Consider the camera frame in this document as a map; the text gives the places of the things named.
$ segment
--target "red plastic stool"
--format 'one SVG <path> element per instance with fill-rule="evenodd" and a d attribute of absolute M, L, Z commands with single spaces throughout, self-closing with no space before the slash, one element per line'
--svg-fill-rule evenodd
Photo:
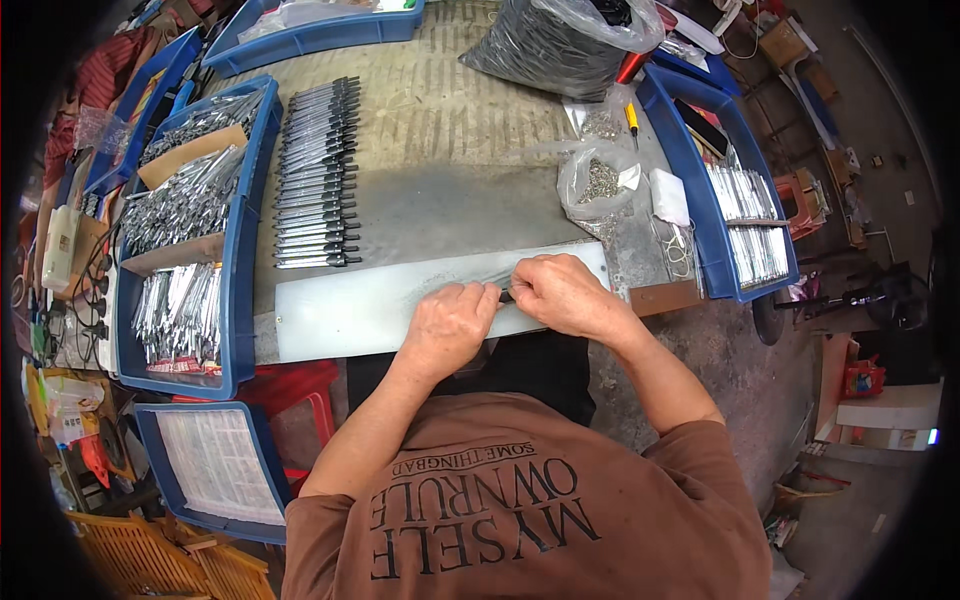
<path fill-rule="evenodd" d="M 330 384 L 338 376 L 337 363 L 317 360 L 285 365 L 262 365 L 256 368 L 253 379 L 240 384 L 237 400 L 263 409 L 267 419 L 282 413 L 294 404 L 309 400 L 313 407 L 313 421 L 323 448 L 333 436 L 333 413 L 330 411 Z M 174 396 L 174 402 L 209 402 L 203 398 Z M 303 481 L 310 471 L 285 468 L 287 477 L 297 479 L 290 485 L 294 497 L 300 494 Z"/>

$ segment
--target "white plastic board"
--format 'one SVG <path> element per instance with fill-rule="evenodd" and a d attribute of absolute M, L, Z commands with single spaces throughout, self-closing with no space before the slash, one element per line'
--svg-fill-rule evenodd
<path fill-rule="evenodd" d="M 610 288 L 600 242 L 491 252 L 377 267 L 280 283 L 276 342 L 280 362 L 394 352 L 406 337 L 417 302 L 447 283 L 501 281 L 521 258 L 579 256 Z M 488 337 L 542 329 L 513 303 L 497 311 Z"/>

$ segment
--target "screwdriver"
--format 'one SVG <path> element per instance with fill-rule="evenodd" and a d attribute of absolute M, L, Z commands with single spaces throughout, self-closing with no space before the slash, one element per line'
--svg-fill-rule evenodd
<path fill-rule="evenodd" d="M 630 103 L 624 108 L 624 111 L 627 113 L 627 125 L 630 126 L 630 135 L 634 137 L 634 151 L 639 152 L 640 147 L 636 144 L 636 134 L 639 132 L 640 127 L 636 124 L 636 111 L 634 110 L 634 103 Z"/>

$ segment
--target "cardboard sheet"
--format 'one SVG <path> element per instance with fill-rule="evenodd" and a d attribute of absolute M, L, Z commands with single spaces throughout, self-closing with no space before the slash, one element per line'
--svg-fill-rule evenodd
<path fill-rule="evenodd" d="M 247 145 L 247 136 L 239 123 L 178 146 L 143 165 L 136 174 L 140 176 L 147 188 L 153 190 L 170 179 L 170 176 L 184 164 L 195 158 L 219 152 L 231 144 L 241 147 Z"/>
<path fill-rule="evenodd" d="M 195 262 L 220 262 L 224 255 L 224 237 L 222 231 L 203 237 L 196 237 L 172 246 L 164 246 L 149 252 L 131 256 L 120 266 L 145 277 L 156 269 L 167 269 Z"/>

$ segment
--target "blue plastic crate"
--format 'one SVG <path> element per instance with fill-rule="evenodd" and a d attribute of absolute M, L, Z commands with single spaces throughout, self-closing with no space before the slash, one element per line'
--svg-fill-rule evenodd
<path fill-rule="evenodd" d="M 731 96 L 742 95 L 740 86 L 737 85 L 736 79 L 731 75 L 727 64 L 717 55 L 707 53 L 707 68 L 709 71 L 690 64 L 686 60 L 678 59 L 672 54 L 662 51 L 660 48 L 654 50 L 652 60 L 657 65 L 668 68 L 671 71 L 683 73 L 705 84 L 710 84 L 718 89 L 722 89 Z"/>
<path fill-rule="evenodd" d="M 220 354 L 223 374 L 147 371 L 143 346 L 129 327 L 143 291 L 143 277 L 119 269 L 116 302 L 116 322 L 120 324 L 117 326 L 117 373 L 124 385 L 164 394 L 228 400 L 236 396 L 237 385 L 241 381 L 253 377 L 253 262 L 256 257 L 256 232 L 263 188 L 276 135 L 280 130 L 283 106 L 276 93 L 276 81 L 269 75 L 259 75 L 219 94 L 243 94 L 264 86 L 267 91 L 253 122 L 227 221 L 220 277 Z M 201 100 L 171 115 L 156 129 L 155 139 L 171 127 L 181 125 L 192 112 L 209 104 L 209 100 Z M 124 247 L 121 259 L 128 256 Z"/>
<path fill-rule="evenodd" d="M 210 46 L 201 66 L 212 67 L 217 75 L 227 78 L 264 64 L 323 50 L 408 41 L 423 21 L 423 2 L 417 0 L 411 11 L 356 14 L 305 23 L 241 44 L 237 36 L 264 12 L 280 4 L 280 0 L 249 0 Z"/>
<path fill-rule="evenodd" d="M 130 136 L 130 143 L 124 151 L 120 162 L 114 166 L 114 155 L 97 153 L 90 165 L 90 172 L 86 177 L 85 194 L 96 194 L 101 198 L 108 192 L 122 185 L 130 179 L 133 172 L 136 171 L 137 161 L 140 159 L 140 153 L 143 151 L 146 142 L 147 124 L 156 111 L 160 101 L 167 91 L 180 83 L 183 72 L 190 66 L 190 63 L 197 57 L 203 41 L 200 38 L 200 32 L 194 27 L 187 33 L 173 40 L 156 53 L 151 59 L 147 60 L 135 74 L 127 91 L 121 98 L 120 103 L 114 114 L 127 121 L 133 115 L 133 111 L 140 103 L 140 97 L 143 90 L 147 88 L 157 73 L 163 71 L 159 80 L 156 82 L 154 91 L 147 100 L 147 106 L 140 113 L 136 125 Z"/>
<path fill-rule="evenodd" d="M 262 409 L 257 406 L 248 406 L 243 402 L 209 402 L 199 404 L 136 404 L 134 415 L 140 430 L 140 439 L 147 452 L 150 468 L 156 477 L 156 484 L 163 494 L 163 500 L 170 512 L 177 518 L 194 525 L 200 525 L 211 531 L 224 532 L 229 536 L 243 540 L 262 541 L 264 543 L 286 543 L 286 527 L 270 523 L 254 522 L 226 518 L 212 515 L 186 507 L 186 498 L 183 488 L 174 473 L 170 461 L 170 453 L 163 440 L 160 426 L 157 423 L 157 413 L 171 411 L 210 412 L 239 410 L 244 414 L 247 427 L 251 433 L 252 445 L 256 457 L 267 480 L 267 485 L 276 500 L 276 505 L 283 514 L 286 505 L 293 498 L 290 485 L 283 474 L 283 466 L 274 446 L 274 438 L 270 433 L 270 425 Z"/>
<path fill-rule="evenodd" d="M 686 204 L 690 217 L 696 223 L 694 239 L 700 251 L 709 296 L 736 298 L 739 302 L 748 302 L 785 287 L 789 283 L 796 283 L 800 279 L 797 257 L 793 252 L 793 242 L 790 240 L 788 229 L 782 228 L 789 264 L 787 278 L 746 290 L 740 289 L 733 263 L 730 236 L 727 234 L 727 224 L 720 211 L 720 203 L 713 192 L 713 185 L 710 183 L 703 159 L 693 144 L 693 138 L 673 105 L 673 99 L 679 98 L 717 115 L 731 144 L 736 149 L 741 164 L 744 168 L 753 169 L 763 176 L 770 188 L 777 213 L 781 219 L 784 219 L 783 207 L 780 206 L 777 187 L 770 176 L 767 162 L 733 98 L 710 85 L 655 64 L 648 63 L 643 69 L 646 75 L 636 89 L 636 96 L 657 132 L 663 152 L 670 162 L 670 169 L 674 175 L 684 181 Z"/>

